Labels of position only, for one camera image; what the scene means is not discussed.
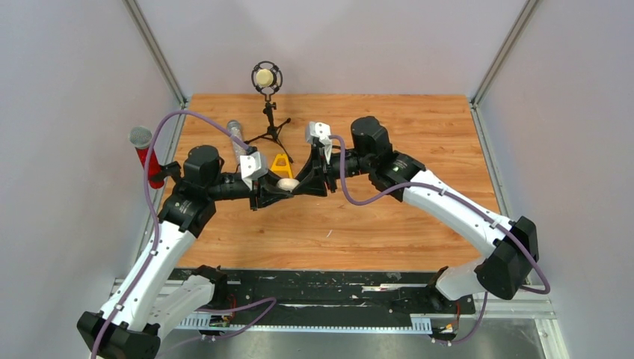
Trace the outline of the white earbud case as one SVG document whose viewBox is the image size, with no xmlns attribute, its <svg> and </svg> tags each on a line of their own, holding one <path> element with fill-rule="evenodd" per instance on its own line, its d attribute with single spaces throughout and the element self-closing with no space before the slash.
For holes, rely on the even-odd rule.
<svg viewBox="0 0 634 359">
<path fill-rule="evenodd" d="M 299 183 L 297 179 L 282 178 L 277 182 L 276 187 L 284 191 L 294 191 L 299 186 Z"/>
</svg>

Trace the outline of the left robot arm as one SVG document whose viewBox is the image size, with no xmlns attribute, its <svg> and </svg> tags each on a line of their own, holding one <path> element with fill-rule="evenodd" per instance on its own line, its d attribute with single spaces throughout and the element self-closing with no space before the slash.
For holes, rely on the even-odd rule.
<svg viewBox="0 0 634 359">
<path fill-rule="evenodd" d="M 224 160 L 209 145 L 192 149 L 172 194 L 153 213 L 154 232 L 119 289 L 96 312 L 77 323 L 92 358 L 155 358 L 161 342 L 196 309 L 222 308 L 229 299 L 227 276 L 201 266 L 160 299 L 159 293 L 183 254 L 200 236 L 222 200 L 248 199 L 253 210 L 292 197 L 255 152 L 241 157 L 241 172 L 224 173 Z"/>
</svg>

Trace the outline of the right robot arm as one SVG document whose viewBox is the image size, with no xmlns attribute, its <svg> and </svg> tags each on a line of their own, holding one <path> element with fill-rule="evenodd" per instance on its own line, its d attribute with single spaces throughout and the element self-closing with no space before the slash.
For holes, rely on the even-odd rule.
<svg viewBox="0 0 634 359">
<path fill-rule="evenodd" d="M 310 157 L 293 194 L 325 197 L 342 183 L 346 199 L 365 206 L 382 197 L 427 212 L 480 253 L 458 267 L 442 267 L 428 284 L 431 309 L 446 312 L 467 295 L 489 292 L 511 300 L 539 260 L 537 227 L 525 216 L 512 220 L 478 205 L 412 156 L 394 150 L 387 129 L 373 116 L 351 124 L 352 148 L 325 123 L 307 125 Z"/>
</svg>

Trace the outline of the yellow green triangle toy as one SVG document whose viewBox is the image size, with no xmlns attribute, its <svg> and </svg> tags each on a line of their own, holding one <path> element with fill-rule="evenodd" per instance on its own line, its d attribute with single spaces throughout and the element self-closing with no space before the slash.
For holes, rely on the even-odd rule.
<svg viewBox="0 0 634 359">
<path fill-rule="evenodd" d="M 282 178 L 292 179 L 294 177 L 290 158 L 285 153 L 275 155 L 270 170 Z"/>
</svg>

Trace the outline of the black tripod stand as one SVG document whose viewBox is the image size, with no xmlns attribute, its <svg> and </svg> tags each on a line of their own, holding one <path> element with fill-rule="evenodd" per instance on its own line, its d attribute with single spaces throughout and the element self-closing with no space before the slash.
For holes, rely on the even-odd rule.
<svg viewBox="0 0 634 359">
<path fill-rule="evenodd" d="M 293 164 L 294 163 L 293 158 L 291 157 L 291 155 L 289 154 L 289 152 L 287 151 L 287 149 L 285 148 L 285 146 L 282 144 L 280 140 L 281 130 L 285 125 L 290 124 L 291 118 L 289 117 L 280 125 L 276 125 L 274 123 L 274 110 L 276 109 L 277 109 L 276 102 L 271 101 L 271 96 L 265 95 L 265 107 L 262 110 L 262 113 L 267 117 L 267 120 L 268 120 L 267 129 L 263 134 L 258 135 L 254 138 L 251 138 L 249 140 L 244 140 L 244 142 L 246 144 L 251 144 L 252 142 L 257 141 L 259 139 L 265 139 L 265 140 L 271 141 L 282 149 L 282 151 L 287 155 L 289 159 L 289 163 Z"/>
</svg>

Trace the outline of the silver glitter microphone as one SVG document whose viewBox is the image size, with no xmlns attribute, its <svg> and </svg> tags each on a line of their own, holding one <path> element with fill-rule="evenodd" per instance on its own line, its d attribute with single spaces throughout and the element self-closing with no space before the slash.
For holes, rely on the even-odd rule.
<svg viewBox="0 0 634 359">
<path fill-rule="evenodd" d="M 227 130 L 231 133 L 233 137 L 236 137 L 240 141 L 244 141 L 242 134 L 242 125 L 237 120 L 230 120 L 227 123 Z M 240 162 L 240 157 L 246 154 L 246 149 L 239 145 L 239 143 L 232 141 L 233 152 L 236 158 L 236 162 Z"/>
</svg>

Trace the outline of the cream microphone in shockmount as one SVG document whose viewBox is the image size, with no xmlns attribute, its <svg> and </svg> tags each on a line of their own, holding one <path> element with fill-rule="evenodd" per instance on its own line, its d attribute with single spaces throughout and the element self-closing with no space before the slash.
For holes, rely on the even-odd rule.
<svg viewBox="0 0 634 359">
<path fill-rule="evenodd" d="M 255 90 L 262 95 L 273 95 L 283 84 L 281 69 L 272 61 L 260 61 L 251 71 L 251 83 Z"/>
</svg>

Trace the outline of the red glitter microphone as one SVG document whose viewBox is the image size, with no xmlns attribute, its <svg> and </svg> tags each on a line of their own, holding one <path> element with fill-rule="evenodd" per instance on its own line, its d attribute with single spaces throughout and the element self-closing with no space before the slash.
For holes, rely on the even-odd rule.
<svg viewBox="0 0 634 359">
<path fill-rule="evenodd" d="M 143 126 L 133 127 L 129 133 L 129 141 L 135 148 L 138 158 L 142 165 L 145 165 L 147 159 L 148 164 L 148 183 L 153 189 L 159 189 L 164 185 L 164 178 L 160 177 L 161 165 L 156 158 L 155 153 L 149 152 L 150 142 L 153 139 L 151 131 Z"/>
</svg>

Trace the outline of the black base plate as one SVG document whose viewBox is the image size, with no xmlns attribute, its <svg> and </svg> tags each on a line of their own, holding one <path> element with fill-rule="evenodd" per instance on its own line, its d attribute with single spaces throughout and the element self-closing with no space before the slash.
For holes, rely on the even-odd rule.
<svg viewBox="0 0 634 359">
<path fill-rule="evenodd" d="M 440 307 L 428 300 L 430 272 L 225 269 L 228 280 L 209 309 L 264 298 L 277 303 L 259 320 L 267 326 L 404 328 L 413 315 L 454 321 L 476 312 L 473 298 Z"/>
</svg>

